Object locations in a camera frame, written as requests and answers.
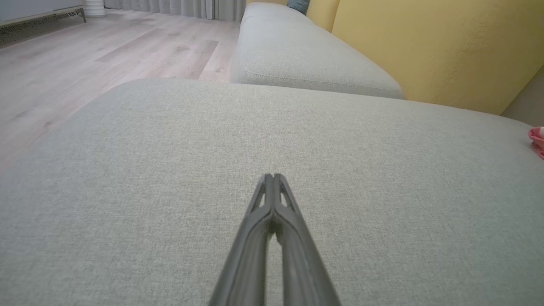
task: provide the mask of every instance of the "wall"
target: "wall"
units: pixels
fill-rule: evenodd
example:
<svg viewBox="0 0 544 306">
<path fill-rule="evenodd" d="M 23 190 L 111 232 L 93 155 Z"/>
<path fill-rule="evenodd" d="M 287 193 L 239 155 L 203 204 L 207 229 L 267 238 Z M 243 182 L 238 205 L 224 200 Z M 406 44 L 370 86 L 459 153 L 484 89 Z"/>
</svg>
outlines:
<svg viewBox="0 0 544 306">
<path fill-rule="evenodd" d="M 0 0 L 0 21 L 82 5 L 82 0 Z"/>
<path fill-rule="evenodd" d="M 502 116 L 532 126 L 544 126 L 544 66 L 517 95 Z"/>
</svg>

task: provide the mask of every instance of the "gray sofa cushion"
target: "gray sofa cushion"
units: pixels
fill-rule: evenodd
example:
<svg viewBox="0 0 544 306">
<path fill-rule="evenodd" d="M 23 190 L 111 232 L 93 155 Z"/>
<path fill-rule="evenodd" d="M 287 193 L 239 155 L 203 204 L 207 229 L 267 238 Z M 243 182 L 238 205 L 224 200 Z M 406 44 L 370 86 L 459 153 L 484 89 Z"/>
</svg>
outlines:
<svg viewBox="0 0 544 306">
<path fill-rule="evenodd" d="M 205 305 L 257 179 L 279 172 L 343 305 L 541 305 L 528 129 L 379 97 L 127 83 L 0 178 L 0 304 Z M 282 305 L 275 240 L 268 275 Z"/>
<path fill-rule="evenodd" d="M 382 68 L 285 5 L 246 7 L 232 65 L 233 83 L 402 98 Z"/>
</svg>

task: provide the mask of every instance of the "laminate floor plank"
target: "laminate floor plank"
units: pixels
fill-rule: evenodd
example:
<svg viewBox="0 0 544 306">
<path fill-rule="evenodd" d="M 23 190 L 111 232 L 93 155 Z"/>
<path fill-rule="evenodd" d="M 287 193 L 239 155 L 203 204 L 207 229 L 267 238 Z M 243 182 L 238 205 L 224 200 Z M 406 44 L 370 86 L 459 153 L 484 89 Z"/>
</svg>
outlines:
<svg viewBox="0 0 544 306">
<path fill-rule="evenodd" d="M 0 175 L 114 86 L 145 77 L 230 79 L 239 23 L 114 9 L 107 14 L 88 23 L 44 23 L 34 36 L 25 28 L 19 42 L 17 33 L 0 33 Z"/>
</svg>

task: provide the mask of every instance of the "teal pillow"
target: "teal pillow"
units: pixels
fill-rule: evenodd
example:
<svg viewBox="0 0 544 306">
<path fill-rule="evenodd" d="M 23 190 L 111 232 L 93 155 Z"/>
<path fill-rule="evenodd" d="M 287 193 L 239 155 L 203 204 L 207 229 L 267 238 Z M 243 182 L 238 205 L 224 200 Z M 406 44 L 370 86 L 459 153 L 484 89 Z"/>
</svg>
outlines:
<svg viewBox="0 0 544 306">
<path fill-rule="evenodd" d="M 304 15 L 306 15 L 306 11 L 308 11 L 308 5 L 310 4 L 310 0 L 287 0 L 287 6 L 295 9 Z"/>
</svg>

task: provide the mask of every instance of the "white cylindrical object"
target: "white cylindrical object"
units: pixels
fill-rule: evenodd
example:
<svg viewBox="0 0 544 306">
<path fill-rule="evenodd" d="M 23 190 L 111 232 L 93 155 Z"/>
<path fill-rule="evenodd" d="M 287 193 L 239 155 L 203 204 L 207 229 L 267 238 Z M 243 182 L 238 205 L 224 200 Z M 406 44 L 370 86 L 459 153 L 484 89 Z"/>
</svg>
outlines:
<svg viewBox="0 0 544 306">
<path fill-rule="evenodd" d="M 103 0 L 87 0 L 87 6 L 83 8 L 85 17 L 105 17 L 106 10 L 104 9 Z"/>
</svg>

